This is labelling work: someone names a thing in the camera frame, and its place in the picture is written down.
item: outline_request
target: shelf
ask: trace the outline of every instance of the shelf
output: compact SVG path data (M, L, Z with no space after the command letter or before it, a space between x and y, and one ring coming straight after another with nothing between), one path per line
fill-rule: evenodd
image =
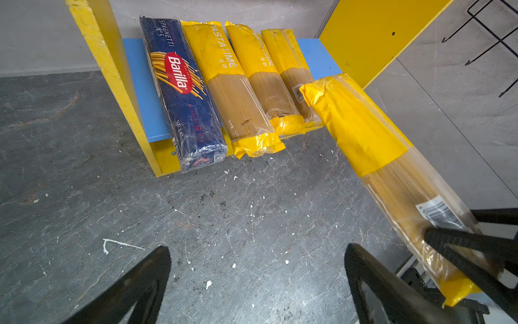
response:
M146 49L140 38L123 39L133 86L140 108L139 119L149 143L170 139L162 106L149 69ZM315 79L341 73L324 45L318 39L298 39L300 48Z

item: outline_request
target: white paint splatter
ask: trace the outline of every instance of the white paint splatter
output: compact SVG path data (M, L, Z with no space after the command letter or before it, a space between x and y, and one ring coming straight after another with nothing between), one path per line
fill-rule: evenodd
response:
M141 249L141 250L144 250L144 251L146 250L144 248L141 248L141 247L138 247L138 246L135 246L135 245L131 245L131 244L115 241L115 240L110 240L109 238L104 238L103 240L104 240L104 243L103 243L103 252L104 252L104 254L108 254L109 253L108 250L106 249L106 242L114 242L114 243L117 243L117 244L120 244L120 245L131 246L131 247L134 247L134 248L137 248L137 249Z

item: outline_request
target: black wire rack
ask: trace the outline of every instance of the black wire rack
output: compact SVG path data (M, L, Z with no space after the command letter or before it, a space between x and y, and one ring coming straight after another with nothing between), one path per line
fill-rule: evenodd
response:
M506 44L506 42L504 41L507 37L509 37L512 33L514 33L516 30L518 30L518 27L516 27L515 29L513 29L512 31L510 31L507 35L505 35L504 37L500 38L498 37L489 27L487 27L482 21L480 21L480 19L477 18L477 15L482 11L484 10L491 2L493 2L494 0L489 0L482 8L480 8L477 12L475 13L472 13L471 12L471 9L479 2L480 0L477 0L475 1L469 8L468 8L468 15L470 15L470 18L468 19L468 21L466 21L462 26L460 26L453 34L450 35L450 37L448 38L443 38L442 39L442 43L444 43L445 41L447 41L448 39L452 38L453 35L455 35L456 33L458 33L464 26L466 26L468 24L468 22L470 22L471 20L475 20L477 23L479 23L482 27L484 27L493 37L496 38L497 42L494 43L493 45L491 45L489 48L487 48L485 51L483 51L480 55L478 55L476 58L474 58L473 60L469 60L468 62L466 62L465 65L469 65L473 62L475 62L476 60L478 60L482 55L486 54L487 52L489 52L489 50L491 50L493 47L495 47L496 45L498 44L502 44L505 46L505 48L507 48L511 53L513 53L513 55L518 59L518 54L511 48L509 47L509 45ZM516 15L518 15L518 10L514 9L508 2L506 2L505 0L499 0L500 2L502 2L507 8L509 8L513 13L515 13ZM507 87L507 89L505 91L503 91L498 97L502 97L506 92L509 91L509 89L511 89L513 87L513 85L515 85L516 83L518 82L518 79L516 79L510 86Z

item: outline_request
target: barilla spaghetti box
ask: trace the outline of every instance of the barilla spaghetti box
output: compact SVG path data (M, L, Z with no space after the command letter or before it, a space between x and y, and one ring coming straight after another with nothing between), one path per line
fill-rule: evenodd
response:
M140 26L182 172L223 161L228 147L180 21L141 16Z

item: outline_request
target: gray wall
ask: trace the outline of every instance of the gray wall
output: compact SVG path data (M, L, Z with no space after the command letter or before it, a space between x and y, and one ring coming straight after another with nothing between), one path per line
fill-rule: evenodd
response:
M0 0L0 76L98 69L64 0ZM140 37L138 17L291 28L313 38L333 0L111 0L122 37Z

